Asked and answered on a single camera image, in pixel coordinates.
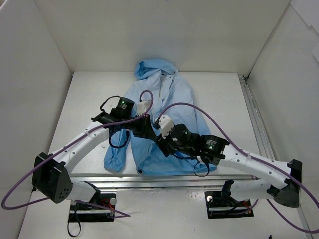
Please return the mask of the light blue hooded jacket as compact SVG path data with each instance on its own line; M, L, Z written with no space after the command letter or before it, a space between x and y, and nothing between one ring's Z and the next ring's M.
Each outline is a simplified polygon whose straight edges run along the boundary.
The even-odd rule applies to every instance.
M167 106L180 103L165 111L165 114L173 119L174 124L184 124L192 133L210 134L202 113L191 107L194 103L191 85L180 75L172 62L163 59L142 60L136 65L134 76L136 81L124 94L126 98L134 102L138 102L139 96L149 99L149 94L142 91L150 90L154 100L149 113L154 119ZM111 144L104 157L106 170L120 172L124 169L128 146L131 147L137 173L144 176L206 174L217 169L214 165L206 167L196 160L187 159L181 153L165 157L152 140L133 135L127 138L125 130L114 134Z

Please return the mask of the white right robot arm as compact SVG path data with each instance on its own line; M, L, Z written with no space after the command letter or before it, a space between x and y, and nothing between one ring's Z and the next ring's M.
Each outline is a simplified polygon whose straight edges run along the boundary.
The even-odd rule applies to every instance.
M184 124L156 126L161 130L159 142L167 155L181 152L198 164L229 167L256 176L256 181L227 180L220 193L226 205L251 197L273 199L280 205L297 208L300 202L299 183L302 163L275 161L254 154L239 152L227 140L213 135L191 133Z

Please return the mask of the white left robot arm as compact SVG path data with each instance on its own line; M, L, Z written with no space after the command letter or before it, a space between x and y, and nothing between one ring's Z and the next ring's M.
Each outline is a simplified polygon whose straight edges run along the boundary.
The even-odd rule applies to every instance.
M64 200L79 200L88 209L96 208L100 202L100 190L89 182L73 182L70 174L96 146L123 129L154 139L156 136L148 114L152 103L152 100L134 103L121 97L116 107L109 113L101 111L93 117L89 126L67 146L50 155L39 154L34 163L32 185L56 204Z

